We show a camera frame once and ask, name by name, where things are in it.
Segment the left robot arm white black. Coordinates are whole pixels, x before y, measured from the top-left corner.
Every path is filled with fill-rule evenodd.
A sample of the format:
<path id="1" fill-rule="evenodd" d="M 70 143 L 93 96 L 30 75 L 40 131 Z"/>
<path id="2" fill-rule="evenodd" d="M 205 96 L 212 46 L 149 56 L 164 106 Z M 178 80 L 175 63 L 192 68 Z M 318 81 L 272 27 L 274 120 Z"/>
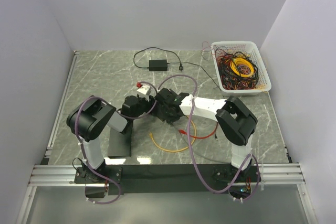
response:
<path id="1" fill-rule="evenodd" d="M 79 136 L 84 163 L 90 165 L 87 177 L 94 183 L 104 180 L 106 170 L 100 146 L 100 135 L 106 127 L 109 133 L 109 158 L 131 156 L 133 121 L 152 112 L 154 97 L 130 95 L 125 98 L 122 108 L 90 96 L 85 104 L 79 105 L 67 117 L 66 124 L 73 134 Z"/>

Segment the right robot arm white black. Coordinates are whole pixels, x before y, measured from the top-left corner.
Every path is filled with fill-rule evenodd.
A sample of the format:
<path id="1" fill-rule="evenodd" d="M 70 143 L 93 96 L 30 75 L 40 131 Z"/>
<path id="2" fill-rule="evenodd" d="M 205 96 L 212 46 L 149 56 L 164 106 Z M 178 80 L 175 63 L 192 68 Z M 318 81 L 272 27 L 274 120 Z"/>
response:
<path id="1" fill-rule="evenodd" d="M 185 115 L 195 115 L 216 121 L 232 144 L 231 176 L 242 182 L 249 176 L 251 139 L 258 120 L 252 111 L 237 97 L 208 99 L 192 94 L 180 93 L 163 88 L 155 96 L 155 115 L 168 124 Z"/>

